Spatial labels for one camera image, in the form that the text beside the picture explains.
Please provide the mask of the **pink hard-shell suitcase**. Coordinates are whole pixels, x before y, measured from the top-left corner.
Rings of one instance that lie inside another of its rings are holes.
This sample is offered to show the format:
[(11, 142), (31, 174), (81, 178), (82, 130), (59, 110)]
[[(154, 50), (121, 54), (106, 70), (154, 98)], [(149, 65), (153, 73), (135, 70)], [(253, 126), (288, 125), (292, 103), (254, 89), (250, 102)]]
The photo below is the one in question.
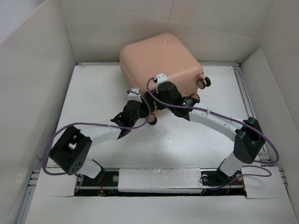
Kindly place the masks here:
[[(144, 97), (147, 89), (157, 87), (153, 79), (160, 73), (164, 73), (184, 97), (194, 96), (200, 100), (198, 90), (211, 85), (200, 63), (171, 33), (129, 44), (121, 50), (119, 59), (127, 83), (131, 88), (138, 87)], [(154, 125), (157, 122), (156, 110), (150, 108), (150, 111), (149, 123)]]

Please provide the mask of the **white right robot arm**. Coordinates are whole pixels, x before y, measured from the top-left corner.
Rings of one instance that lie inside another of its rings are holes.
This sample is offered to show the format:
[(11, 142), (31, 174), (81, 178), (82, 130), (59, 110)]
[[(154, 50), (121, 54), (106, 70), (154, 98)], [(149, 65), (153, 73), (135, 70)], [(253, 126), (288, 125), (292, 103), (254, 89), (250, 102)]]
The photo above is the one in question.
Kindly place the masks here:
[(216, 113), (203, 106), (198, 97), (182, 96), (170, 81), (158, 83), (153, 90), (147, 89), (146, 96), (153, 99), (157, 109), (167, 108), (175, 116), (211, 128), (233, 141), (234, 148), (229, 156), (214, 172), (201, 177), (203, 185), (213, 188), (230, 185), (241, 174), (241, 168), (256, 162), (255, 158), (266, 142), (255, 118), (237, 120)]

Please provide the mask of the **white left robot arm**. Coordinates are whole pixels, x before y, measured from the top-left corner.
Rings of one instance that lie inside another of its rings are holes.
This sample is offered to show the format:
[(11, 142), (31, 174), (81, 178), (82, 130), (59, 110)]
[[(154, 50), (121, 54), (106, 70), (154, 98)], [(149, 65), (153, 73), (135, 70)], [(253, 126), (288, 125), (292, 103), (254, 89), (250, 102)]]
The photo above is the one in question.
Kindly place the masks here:
[(91, 124), (86, 129), (75, 125), (66, 128), (49, 152), (49, 157), (67, 174), (79, 175), (92, 184), (104, 181), (105, 169), (95, 160), (88, 159), (91, 147), (128, 135), (140, 118), (150, 115), (150, 106), (144, 98), (129, 100), (123, 111), (111, 119), (110, 124)]

